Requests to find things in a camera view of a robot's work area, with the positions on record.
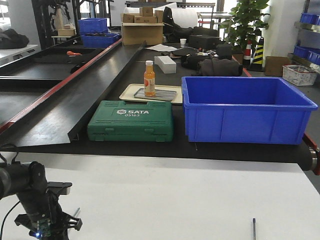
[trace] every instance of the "blue bin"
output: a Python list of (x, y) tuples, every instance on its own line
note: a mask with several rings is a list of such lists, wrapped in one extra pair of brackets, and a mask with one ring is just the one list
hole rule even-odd
[(85, 18), (78, 20), (80, 35), (91, 33), (108, 33), (106, 18)]
[(295, 46), (294, 47), (294, 51), (293, 54), (303, 58), (303, 59), (307, 59), (309, 52), (312, 50), (316, 50), (316, 48), (311, 48), (311, 47), (304, 47), (304, 46)]
[(314, 23), (315, 25), (320, 25), (320, 15), (316, 16), (316, 21)]
[(81, 36), (83, 46), (86, 48), (105, 49), (120, 39), (117, 33), (107, 33), (105, 36)]
[(318, 106), (279, 77), (183, 77), (189, 142), (298, 145)]
[(314, 64), (320, 65), (320, 50), (309, 51), (307, 59)]
[(316, 14), (301, 13), (300, 23), (316, 24), (317, 20), (318, 20), (318, 16)]

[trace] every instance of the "beige tray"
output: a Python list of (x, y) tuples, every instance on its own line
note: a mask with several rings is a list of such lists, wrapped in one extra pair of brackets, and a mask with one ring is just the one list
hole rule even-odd
[[(144, 88), (143, 84), (129, 84), (123, 93), (119, 96), (119, 99), (130, 101), (130, 102), (148, 102), (148, 101), (155, 101), (155, 102), (162, 102), (159, 100), (152, 100), (152, 99), (143, 99), (143, 98), (136, 98), (134, 97), (135, 93)], [(181, 105), (182, 104), (182, 91), (180, 86), (167, 86), (167, 85), (155, 85), (155, 89), (159, 90), (167, 90), (167, 91), (176, 91), (175, 98), (171, 101), (172, 104)]]

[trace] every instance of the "white cup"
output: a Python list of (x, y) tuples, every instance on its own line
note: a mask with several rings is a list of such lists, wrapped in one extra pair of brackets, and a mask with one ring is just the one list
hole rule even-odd
[(184, 48), (184, 47), (185, 47), (186, 41), (187, 41), (186, 38), (180, 38), (180, 47), (181, 47), (181, 48)]

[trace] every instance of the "traffic cone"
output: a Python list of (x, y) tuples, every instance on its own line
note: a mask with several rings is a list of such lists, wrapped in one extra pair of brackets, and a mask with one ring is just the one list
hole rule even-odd
[(244, 67), (249, 67), (251, 63), (251, 40), (248, 40), (248, 43), (246, 45), (246, 48), (244, 50), (242, 65)]
[(248, 70), (254, 71), (254, 72), (262, 72), (263, 71), (262, 62), (264, 59), (264, 44), (265, 44), (264, 38), (260, 37), (259, 42), (258, 42), (256, 49), (255, 49), (255, 52), (254, 52), (252, 63), (250, 65), (250, 67), (248, 68)]

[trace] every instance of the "green tool case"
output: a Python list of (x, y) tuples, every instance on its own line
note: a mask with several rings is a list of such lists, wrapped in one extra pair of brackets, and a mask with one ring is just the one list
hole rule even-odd
[(87, 133), (91, 141), (170, 142), (174, 134), (171, 103), (101, 101)]

